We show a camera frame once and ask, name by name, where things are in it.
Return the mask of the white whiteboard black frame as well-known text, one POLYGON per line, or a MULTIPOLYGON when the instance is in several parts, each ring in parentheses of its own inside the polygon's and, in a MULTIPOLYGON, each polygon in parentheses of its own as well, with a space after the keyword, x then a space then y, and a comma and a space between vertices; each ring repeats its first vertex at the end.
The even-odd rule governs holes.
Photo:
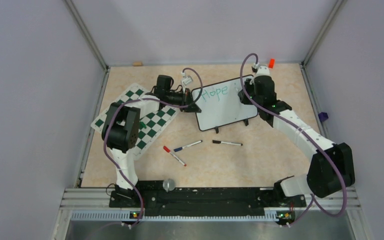
POLYGON ((256 117, 258 109, 254 105, 240 102, 240 90, 240 78, 204 86, 196 102, 201 109, 195 114, 199 130, 204 132, 256 117))

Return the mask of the black cap marker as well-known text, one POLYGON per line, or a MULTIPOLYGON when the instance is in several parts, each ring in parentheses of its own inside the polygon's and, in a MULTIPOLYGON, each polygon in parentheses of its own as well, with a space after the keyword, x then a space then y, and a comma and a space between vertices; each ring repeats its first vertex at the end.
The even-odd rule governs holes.
POLYGON ((212 140, 212 143, 213 143, 213 144, 233 145, 233 146, 243 146, 243 143, 229 142, 229 141, 221 141, 221 140, 212 140))

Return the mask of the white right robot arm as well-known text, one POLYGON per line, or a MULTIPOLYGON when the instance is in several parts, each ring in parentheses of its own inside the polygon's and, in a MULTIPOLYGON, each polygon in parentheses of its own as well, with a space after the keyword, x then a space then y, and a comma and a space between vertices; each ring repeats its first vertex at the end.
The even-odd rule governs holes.
POLYGON ((272 128, 284 133, 310 161, 307 174, 281 179, 274 184, 273 200, 287 206, 297 195, 313 194, 327 197, 355 183, 351 147, 334 143, 302 121, 285 101, 277 98, 275 83, 270 76, 256 79, 248 76, 241 82, 238 97, 244 105, 257 107, 259 117, 272 128))

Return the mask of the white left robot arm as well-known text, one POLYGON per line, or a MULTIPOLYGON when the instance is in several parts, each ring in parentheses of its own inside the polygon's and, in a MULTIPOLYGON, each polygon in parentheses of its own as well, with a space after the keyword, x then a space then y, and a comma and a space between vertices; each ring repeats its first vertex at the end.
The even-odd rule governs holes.
POLYGON ((135 172, 133 148, 137 144, 140 120, 164 107, 179 108, 186 113, 200 113, 190 89, 172 89, 174 79, 159 75, 151 92, 127 103, 113 102, 108 109, 101 132, 105 155, 114 164, 117 173, 115 193, 129 207, 140 202, 135 190, 138 176, 135 172))

